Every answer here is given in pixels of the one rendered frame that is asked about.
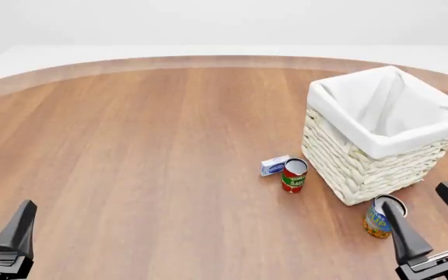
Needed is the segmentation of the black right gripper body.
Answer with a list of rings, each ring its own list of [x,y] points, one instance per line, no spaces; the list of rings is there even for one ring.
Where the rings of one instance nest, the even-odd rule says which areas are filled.
[[[434,256],[423,256],[396,268],[400,280],[448,280],[448,251]]]

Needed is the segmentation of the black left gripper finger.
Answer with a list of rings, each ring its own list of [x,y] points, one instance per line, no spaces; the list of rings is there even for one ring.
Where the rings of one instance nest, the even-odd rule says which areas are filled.
[[[15,261],[17,257],[33,260],[33,226],[37,205],[24,200],[9,223],[0,232],[0,261]]]

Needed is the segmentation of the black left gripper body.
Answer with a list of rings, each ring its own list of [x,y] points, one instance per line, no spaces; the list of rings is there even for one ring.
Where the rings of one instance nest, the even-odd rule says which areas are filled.
[[[0,280],[27,280],[33,263],[25,256],[17,256],[12,261],[0,261]]]

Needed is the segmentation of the white woven basket with liner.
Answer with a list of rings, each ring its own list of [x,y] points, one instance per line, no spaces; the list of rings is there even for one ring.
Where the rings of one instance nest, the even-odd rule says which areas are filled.
[[[448,150],[448,95],[393,66],[313,81],[301,149],[345,205],[398,191]]]

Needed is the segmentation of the blue yellow soup can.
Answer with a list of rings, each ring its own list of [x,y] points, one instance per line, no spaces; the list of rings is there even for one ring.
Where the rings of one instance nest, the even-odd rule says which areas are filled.
[[[380,239],[386,239],[391,235],[391,225],[387,221],[382,209],[384,202],[388,202],[390,205],[397,207],[397,210],[404,217],[408,214],[408,210],[404,202],[393,195],[384,194],[378,195],[374,198],[366,212],[366,216],[363,220],[363,227],[369,235]]]

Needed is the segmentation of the red tomato sauce can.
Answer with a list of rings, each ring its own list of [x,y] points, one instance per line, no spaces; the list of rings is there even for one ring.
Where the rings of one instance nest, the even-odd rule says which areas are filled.
[[[305,183],[308,169],[306,160],[300,158],[286,160],[282,171],[282,189],[287,193],[299,193]]]

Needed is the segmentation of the small blue white box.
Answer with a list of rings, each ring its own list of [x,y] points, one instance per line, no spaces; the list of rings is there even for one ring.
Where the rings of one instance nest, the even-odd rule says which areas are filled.
[[[261,162],[261,176],[267,177],[271,174],[281,173],[285,168],[285,163],[290,159],[289,155],[279,156]]]

